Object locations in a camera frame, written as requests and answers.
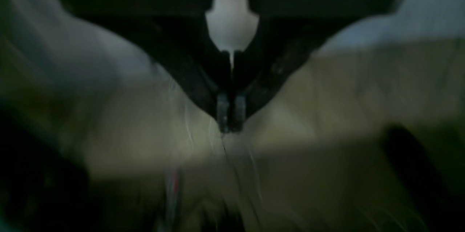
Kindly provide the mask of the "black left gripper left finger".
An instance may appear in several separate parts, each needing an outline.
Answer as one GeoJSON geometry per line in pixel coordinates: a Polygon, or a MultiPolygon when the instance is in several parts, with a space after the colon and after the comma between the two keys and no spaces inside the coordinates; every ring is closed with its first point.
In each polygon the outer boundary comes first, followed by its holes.
{"type": "Polygon", "coordinates": [[[160,64],[190,100],[231,131],[231,67],[213,43],[213,0],[59,0],[76,18],[128,40],[160,64]]]}

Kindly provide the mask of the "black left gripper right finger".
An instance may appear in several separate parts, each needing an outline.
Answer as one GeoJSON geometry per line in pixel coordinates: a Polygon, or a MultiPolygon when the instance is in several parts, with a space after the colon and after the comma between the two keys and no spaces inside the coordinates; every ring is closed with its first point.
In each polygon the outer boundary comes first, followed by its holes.
{"type": "Polygon", "coordinates": [[[234,53],[231,131],[276,96],[312,52],[367,17],[394,12],[401,0],[248,0],[259,18],[243,51],[234,53]]]}

